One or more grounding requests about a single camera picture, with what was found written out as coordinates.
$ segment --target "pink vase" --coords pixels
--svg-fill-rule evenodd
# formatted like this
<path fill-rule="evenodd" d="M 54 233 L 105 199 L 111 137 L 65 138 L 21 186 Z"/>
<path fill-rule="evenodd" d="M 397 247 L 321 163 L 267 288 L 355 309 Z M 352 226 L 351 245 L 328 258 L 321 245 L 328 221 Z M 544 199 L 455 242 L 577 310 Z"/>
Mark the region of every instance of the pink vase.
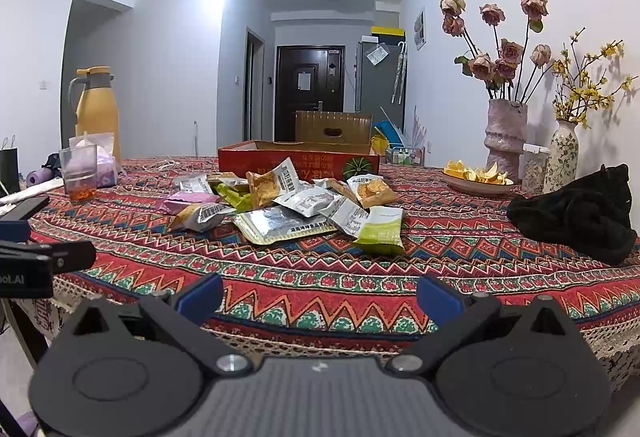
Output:
<path fill-rule="evenodd" d="M 507 172 L 518 181 L 522 145 L 527 140 L 527 105 L 507 99 L 490 99 L 484 145 L 489 149 L 486 167 L 498 163 L 500 173 Z"/>

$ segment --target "vase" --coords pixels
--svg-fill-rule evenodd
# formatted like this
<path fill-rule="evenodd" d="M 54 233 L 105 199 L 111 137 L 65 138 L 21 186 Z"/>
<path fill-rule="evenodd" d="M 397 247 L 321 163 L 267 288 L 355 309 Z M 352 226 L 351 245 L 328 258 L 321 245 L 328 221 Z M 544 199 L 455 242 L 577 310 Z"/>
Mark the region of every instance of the vase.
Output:
<path fill-rule="evenodd" d="M 489 149 L 486 167 L 498 163 L 500 173 L 518 181 L 522 146 L 527 139 L 527 105 L 508 99 L 490 99 L 484 145 Z"/>
<path fill-rule="evenodd" d="M 546 164 L 542 192 L 554 192 L 573 181 L 577 165 L 578 138 L 575 135 L 575 123 L 558 120 L 558 129 L 549 146 L 549 160 Z"/>

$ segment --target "metal bolt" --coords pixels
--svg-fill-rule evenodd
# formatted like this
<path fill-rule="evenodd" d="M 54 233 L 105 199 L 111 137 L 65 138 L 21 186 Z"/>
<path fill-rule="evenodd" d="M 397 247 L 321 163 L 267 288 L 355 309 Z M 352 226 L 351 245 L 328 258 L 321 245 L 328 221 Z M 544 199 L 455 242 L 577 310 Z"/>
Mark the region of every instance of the metal bolt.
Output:
<path fill-rule="evenodd" d="M 414 354 L 400 354 L 391 360 L 391 367 L 398 372 L 415 372 L 422 366 L 422 360 Z"/>
<path fill-rule="evenodd" d="M 249 360 L 240 354 L 226 354 L 216 360 L 216 366 L 223 372 L 242 372 L 249 366 Z"/>

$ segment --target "bowl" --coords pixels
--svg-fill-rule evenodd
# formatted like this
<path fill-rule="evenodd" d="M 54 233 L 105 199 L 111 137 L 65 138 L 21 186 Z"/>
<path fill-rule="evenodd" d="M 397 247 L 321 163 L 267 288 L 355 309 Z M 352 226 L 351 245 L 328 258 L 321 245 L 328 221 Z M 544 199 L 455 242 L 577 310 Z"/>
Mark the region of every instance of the bowl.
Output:
<path fill-rule="evenodd" d="M 477 195 L 478 197 L 500 197 L 509 193 L 515 186 L 515 184 L 489 184 L 488 182 L 468 181 L 447 175 L 442 170 L 440 173 L 450 188 L 469 195 Z"/>

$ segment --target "tablecloth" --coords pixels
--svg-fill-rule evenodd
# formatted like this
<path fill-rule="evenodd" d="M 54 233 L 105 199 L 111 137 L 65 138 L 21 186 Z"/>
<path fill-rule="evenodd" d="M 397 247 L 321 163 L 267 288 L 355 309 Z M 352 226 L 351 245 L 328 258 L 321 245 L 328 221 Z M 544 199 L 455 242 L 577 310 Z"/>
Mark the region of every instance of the tablecloth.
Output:
<path fill-rule="evenodd" d="M 217 170 L 213 158 L 129 160 L 127 175 L 97 198 L 72 205 L 62 189 L 31 220 L 40 242 L 91 240 L 94 267 L 59 276 L 50 301 L 22 301 L 53 337 L 81 298 L 116 302 L 180 290 L 217 271 L 225 298 L 206 324 L 252 356 L 353 355 L 383 359 L 436 327 L 417 306 L 416 279 L 430 271 L 463 293 L 487 291 L 505 304 L 554 296 L 575 320 L 616 387 L 640 365 L 640 245 L 617 268 L 568 247 L 524 238 L 506 217 L 508 197 L 451 190 L 434 168 L 382 165 L 404 208 L 399 257 L 363 253 L 341 233 L 248 242 L 225 221 L 209 233 L 169 233 L 156 210 L 181 174 Z"/>

